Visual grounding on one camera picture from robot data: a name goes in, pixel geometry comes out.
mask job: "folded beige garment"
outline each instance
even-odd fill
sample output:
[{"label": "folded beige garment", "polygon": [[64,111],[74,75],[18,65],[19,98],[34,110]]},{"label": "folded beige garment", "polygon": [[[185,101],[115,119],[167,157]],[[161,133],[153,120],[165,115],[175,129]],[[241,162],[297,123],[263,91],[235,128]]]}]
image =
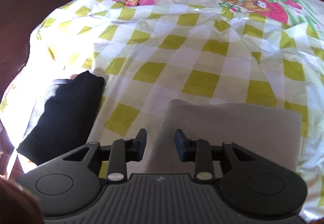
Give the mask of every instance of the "folded beige garment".
[{"label": "folded beige garment", "polygon": [[[192,105],[172,100],[159,129],[145,173],[193,173],[193,162],[181,162],[175,146],[176,129],[187,138],[211,145],[232,141],[292,171],[296,170],[300,145],[301,115],[294,111],[246,103]],[[215,175],[221,177],[219,162]]]}]

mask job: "ribbed black surface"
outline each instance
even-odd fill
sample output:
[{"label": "ribbed black surface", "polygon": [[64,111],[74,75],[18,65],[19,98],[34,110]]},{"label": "ribbed black surface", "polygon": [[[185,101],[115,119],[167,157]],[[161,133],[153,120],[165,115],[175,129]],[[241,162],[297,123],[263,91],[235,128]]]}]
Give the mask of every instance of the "ribbed black surface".
[{"label": "ribbed black surface", "polygon": [[48,224],[256,224],[304,223],[299,217],[263,221],[229,208],[212,186],[189,175],[133,175],[125,184],[110,185],[83,212]]}]

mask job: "bedsheet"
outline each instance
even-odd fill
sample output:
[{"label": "bedsheet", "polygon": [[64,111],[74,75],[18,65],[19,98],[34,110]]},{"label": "bedsheet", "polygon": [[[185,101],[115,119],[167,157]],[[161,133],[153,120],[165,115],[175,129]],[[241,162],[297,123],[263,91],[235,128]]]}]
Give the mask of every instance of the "bedsheet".
[{"label": "bedsheet", "polygon": [[0,118],[18,146],[48,84],[88,69],[106,80],[88,140],[111,144],[146,128],[145,163],[172,99],[294,110],[303,121],[296,171],[308,186],[301,215],[321,217],[323,15],[318,0],[74,0],[31,34]]}]

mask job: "black object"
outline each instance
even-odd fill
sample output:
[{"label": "black object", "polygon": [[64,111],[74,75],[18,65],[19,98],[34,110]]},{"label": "black object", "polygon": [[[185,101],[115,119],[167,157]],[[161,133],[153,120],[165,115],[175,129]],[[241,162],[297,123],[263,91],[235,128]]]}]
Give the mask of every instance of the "black object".
[{"label": "black object", "polygon": [[[182,161],[195,161],[189,174],[133,174],[126,162],[140,161],[146,131],[112,146],[88,143],[30,171],[18,180],[39,198],[46,223],[198,224],[305,223],[298,213],[307,187],[297,174],[231,142],[210,146],[187,139],[175,142]],[[109,159],[107,177],[98,178]],[[215,179],[213,160],[224,176]]]},{"label": "black object", "polygon": [[37,165],[86,143],[95,120],[104,78],[89,71],[74,80],[55,80],[33,108],[17,152]]}]

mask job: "folded clothing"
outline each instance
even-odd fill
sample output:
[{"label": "folded clothing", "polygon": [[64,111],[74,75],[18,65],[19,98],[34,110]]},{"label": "folded clothing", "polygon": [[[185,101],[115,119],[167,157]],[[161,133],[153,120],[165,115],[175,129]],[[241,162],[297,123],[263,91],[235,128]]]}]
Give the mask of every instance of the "folded clothing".
[{"label": "folded clothing", "polygon": [[[204,139],[210,145],[234,142],[283,167],[296,170],[301,116],[294,111],[247,103],[192,105],[172,100],[145,173],[193,173],[194,163],[179,159],[175,146],[176,129],[182,129],[187,138]],[[216,177],[221,177],[219,163],[214,163],[214,169]]]},{"label": "folded clothing", "polygon": [[40,165],[86,143],[104,86],[89,71],[54,80],[33,108],[17,152]]}]

